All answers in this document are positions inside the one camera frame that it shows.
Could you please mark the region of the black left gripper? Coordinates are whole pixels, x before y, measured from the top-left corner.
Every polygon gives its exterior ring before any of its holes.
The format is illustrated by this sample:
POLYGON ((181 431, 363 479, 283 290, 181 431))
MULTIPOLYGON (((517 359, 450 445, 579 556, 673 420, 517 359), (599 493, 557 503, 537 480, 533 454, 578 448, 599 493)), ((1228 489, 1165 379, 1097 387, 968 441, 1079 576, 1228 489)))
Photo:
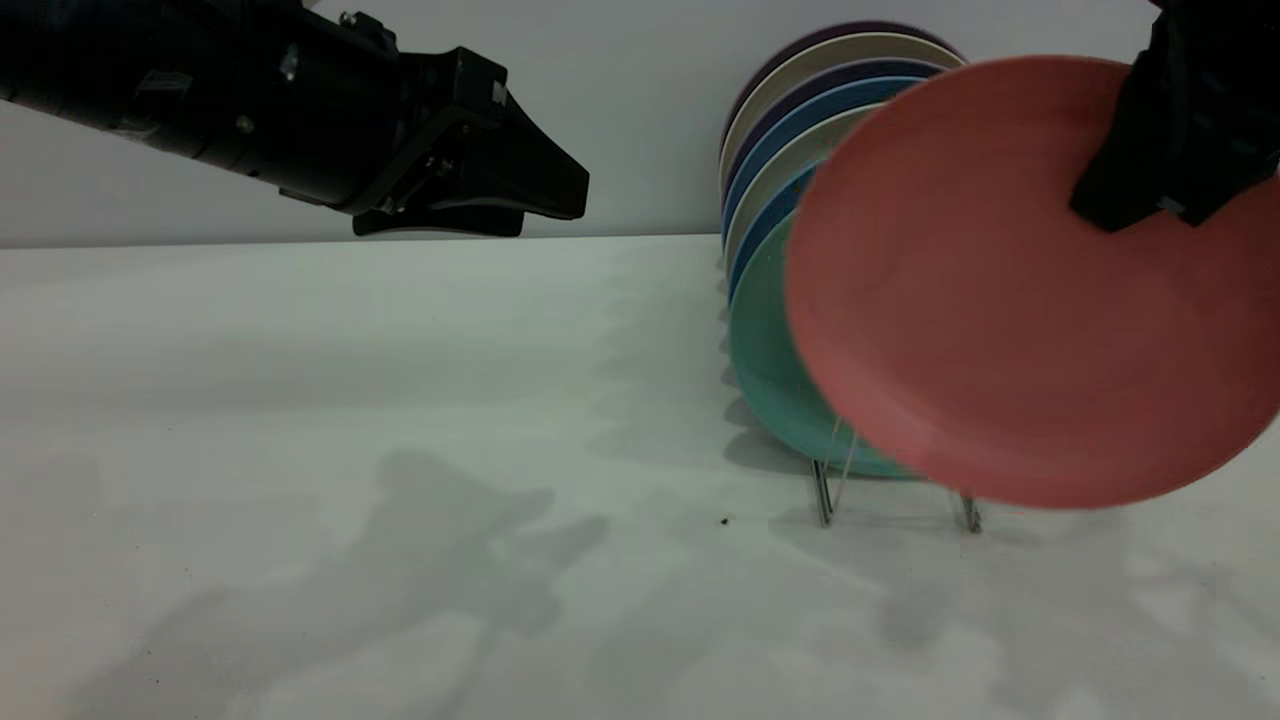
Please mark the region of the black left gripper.
POLYGON ((202 3, 200 161, 355 217, 358 237, 518 237, 525 214, 585 215, 590 173, 466 47, 403 53, 364 13, 202 3))

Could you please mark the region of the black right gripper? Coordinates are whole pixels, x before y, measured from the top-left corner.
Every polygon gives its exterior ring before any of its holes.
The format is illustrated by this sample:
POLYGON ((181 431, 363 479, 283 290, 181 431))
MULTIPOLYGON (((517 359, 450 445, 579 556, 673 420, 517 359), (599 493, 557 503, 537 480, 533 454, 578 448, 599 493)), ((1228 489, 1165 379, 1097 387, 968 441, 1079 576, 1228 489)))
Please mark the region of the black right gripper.
POLYGON ((1277 1, 1156 1, 1149 49, 1070 209, 1105 232, 1165 210, 1198 227, 1277 173, 1277 1), (1176 55, 1169 46, 1178 33, 1176 55))

